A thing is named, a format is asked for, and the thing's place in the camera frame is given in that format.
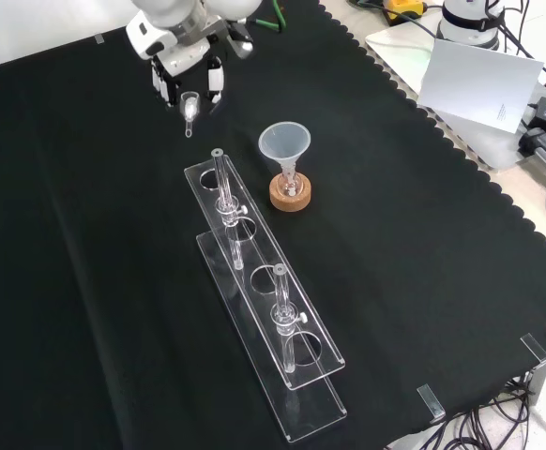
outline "funnel stem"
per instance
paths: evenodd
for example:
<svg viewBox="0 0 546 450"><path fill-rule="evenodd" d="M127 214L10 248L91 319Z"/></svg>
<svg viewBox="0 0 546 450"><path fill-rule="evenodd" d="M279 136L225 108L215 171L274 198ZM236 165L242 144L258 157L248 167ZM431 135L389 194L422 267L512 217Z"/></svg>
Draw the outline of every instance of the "funnel stem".
<svg viewBox="0 0 546 450"><path fill-rule="evenodd" d="M283 177L288 184L293 184L296 181L296 163L291 164L281 164L281 171L283 172Z"/></svg>

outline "scalloped edge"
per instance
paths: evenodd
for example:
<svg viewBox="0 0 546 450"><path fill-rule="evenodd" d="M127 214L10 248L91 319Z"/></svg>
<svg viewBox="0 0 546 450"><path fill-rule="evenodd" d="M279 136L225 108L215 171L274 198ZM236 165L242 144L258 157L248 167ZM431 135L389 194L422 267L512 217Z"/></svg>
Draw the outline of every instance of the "scalloped edge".
<svg viewBox="0 0 546 450"><path fill-rule="evenodd" d="M502 187L499 184L491 181L492 177L488 171L490 171L492 168L490 168L483 161L483 159L476 155L473 149L464 141L464 139L461 138L451 127L449 127L433 109L419 106L417 104L417 93L411 89L411 87L389 66L386 61L384 61L384 58L382 58L379 53L377 53L374 49L366 48L360 45L360 42L355 39L354 34L350 33L348 27L342 24L340 20L335 19L333 15L327 11L325 5L321 4L320 0L317 0L317 9L319 9L324 16L330 19L334 25L338 26L345 33L345 35L350 39L350 43L353 46L358 47L362 51L361 53L364 57L371 59L373 66L376 69L387 75L390 84L400 93L401 97L406 99L406 101L408 101L410 104L414 105L415 109L424 113L425 120L429 119L431 124L442 132L442 139L448 141L454 150L463 155L465 164L470 165L472 168L475 167L477 173L483 174L482 176L486 178L485 181L489 184L490 188L508 203L508 205L512 208L512 212L525 221L525 223L532 225L532 229L530 230L532 239L535 241L542 241L543 246L546 247L546 235L537 230L536 223L525 215L525 212L521 206L515 204L513 199L508 194L503 192Z"/></svg>

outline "yellow device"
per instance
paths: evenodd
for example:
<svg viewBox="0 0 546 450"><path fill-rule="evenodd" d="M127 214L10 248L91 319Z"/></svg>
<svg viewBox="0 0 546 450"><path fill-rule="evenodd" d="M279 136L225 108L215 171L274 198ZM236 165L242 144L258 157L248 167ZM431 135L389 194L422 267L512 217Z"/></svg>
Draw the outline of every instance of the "yellow device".
<svg viewBox="0 0 546 450"><path fill-rule="evenodd" d="M425 4L420 0L384 0L384 8L400 12L411 19L420 18L425 12ZM391 12L385 12L387 23L390 26L404 23L405 20Z"/></svg>

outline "cork base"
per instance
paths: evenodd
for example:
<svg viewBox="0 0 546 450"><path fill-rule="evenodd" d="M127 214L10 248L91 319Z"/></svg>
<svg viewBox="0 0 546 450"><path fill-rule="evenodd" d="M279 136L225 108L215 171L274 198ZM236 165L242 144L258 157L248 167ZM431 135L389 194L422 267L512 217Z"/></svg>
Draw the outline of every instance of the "cork base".
<svg viewBox="0 0 546 450"><path fill-rule="evenodd" d="M306 208L307 204L311 201L311 181L302 173L299 173L298 175L300 175L304 186L302 192L295 197L281 195L280 191L277 189L281 173L271 180L271 183L269 184L269 198L271 199L273 206L280 211L294 213Z"/></svg>

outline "white paper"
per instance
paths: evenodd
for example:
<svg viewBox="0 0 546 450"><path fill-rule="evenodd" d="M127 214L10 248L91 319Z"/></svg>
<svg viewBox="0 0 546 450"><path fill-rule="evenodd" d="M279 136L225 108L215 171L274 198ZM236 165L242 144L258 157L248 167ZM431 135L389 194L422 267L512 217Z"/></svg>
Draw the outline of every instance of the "white paper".
<svg viewBox="0 0 546 450"><path fill-rule="evenodd" d="M418 103L514 133L543 66L537 60L437 39Z"/></svg>

